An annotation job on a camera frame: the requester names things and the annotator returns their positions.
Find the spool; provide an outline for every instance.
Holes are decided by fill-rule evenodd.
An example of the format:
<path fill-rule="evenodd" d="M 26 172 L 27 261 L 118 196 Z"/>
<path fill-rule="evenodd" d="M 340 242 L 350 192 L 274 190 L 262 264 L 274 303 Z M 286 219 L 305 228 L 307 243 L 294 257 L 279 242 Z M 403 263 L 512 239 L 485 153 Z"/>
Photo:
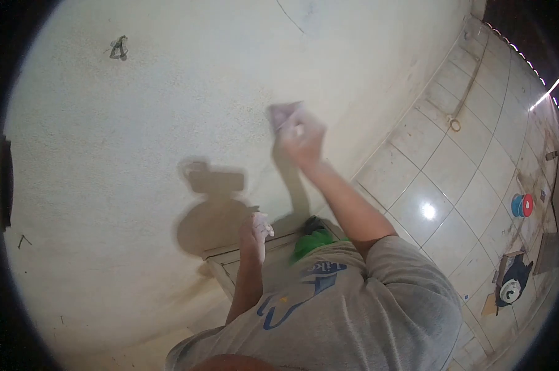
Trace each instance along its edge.
<path fill-rule="evenodd" d="M 533 212 L 533 196 L 531 194 L 514 195 L 510 208 L 515 217 L 529 217 Z"/>

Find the plaster wall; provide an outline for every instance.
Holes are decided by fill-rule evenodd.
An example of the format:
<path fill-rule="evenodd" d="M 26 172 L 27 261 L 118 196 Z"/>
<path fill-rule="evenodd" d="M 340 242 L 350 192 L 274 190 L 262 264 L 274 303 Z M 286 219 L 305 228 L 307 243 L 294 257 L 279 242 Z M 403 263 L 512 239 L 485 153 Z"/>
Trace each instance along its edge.
<path fill-rule="evenodd" d="M 351 178 L 470 10 L 470 0 L 63 1 L 6 116 L 7 254 L 40 335 L 56 354 L 98 352 L 219 305 L 204 248 L 235 239 L 253 206 L 281 232 L 323 205 L 272 158 L 264 108 L 305 101 L 328 123 L 325 156 Z M 111 59 L 123 34 L 127 60 Z"/>

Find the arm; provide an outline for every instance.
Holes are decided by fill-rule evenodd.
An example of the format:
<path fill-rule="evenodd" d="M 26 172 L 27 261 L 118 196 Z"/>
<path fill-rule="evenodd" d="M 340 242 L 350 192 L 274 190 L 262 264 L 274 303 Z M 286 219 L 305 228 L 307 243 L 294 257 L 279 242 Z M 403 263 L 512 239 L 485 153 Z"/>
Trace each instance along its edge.
<path fill-rule="evenodd" d="M 327 163 L 303 169 L 306 177 L 327 200 L 343 232 L 366 260 L 374 243 L 385 236 L 397 236 L 391 223 L 372 207 Z"/>
<path fill-rule="evenodd" d="M 247 259 L 240 256 L 239 274 L 236 278 L 234 298 L 226 318 L 226 324 L 231 323 L 236 317 L 254 307 L 263 295 L 263 264 L 256 259 Z"/>
<path fill-rule="evenodd" d="M 268 234 L 273 236 L 273 229 L 266 217 L 266 214 L 255 212 L 244 220 L 239 229 L 239 273 L 226 325 L 254 307 L 263 295 L 261 269 L 265 261 L 265 237 Z"/>
<path fill-rule="evenodd" d="M 323 123 L 299 103 L 271 106 L 269 112 L 283 150 L 323 194 L 343 232 L 364 260 L 376 241 L 397 236 L 380 212 L 328 163 L 320 160 L 325 136 Z"/>

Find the cardboard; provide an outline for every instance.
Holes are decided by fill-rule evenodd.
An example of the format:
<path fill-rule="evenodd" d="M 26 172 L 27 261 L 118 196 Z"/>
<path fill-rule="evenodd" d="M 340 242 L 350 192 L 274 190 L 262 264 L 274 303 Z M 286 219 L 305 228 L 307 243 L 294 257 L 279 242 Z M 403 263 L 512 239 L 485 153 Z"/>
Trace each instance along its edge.
<path fill-rule="evenodd" d="M 491 293 L 485 300 L 484 308 L 481 311 L 482 316 L 491 315 L 497 312 L 496 293 Z"/>

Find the right arm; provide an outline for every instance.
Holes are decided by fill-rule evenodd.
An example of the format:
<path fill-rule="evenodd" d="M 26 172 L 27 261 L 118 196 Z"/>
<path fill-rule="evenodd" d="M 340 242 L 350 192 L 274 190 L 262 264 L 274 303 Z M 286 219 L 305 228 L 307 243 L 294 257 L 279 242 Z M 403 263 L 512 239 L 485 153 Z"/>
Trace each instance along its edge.
<path fill-rule="evenodd" d="M 366 259 L 374 243 L 397 236 L 391 223 L 325 161 L 320 160 L 325 125 L 300 104 L 272 106 L 280 145 L 327 200 L 343 232 Z"/>

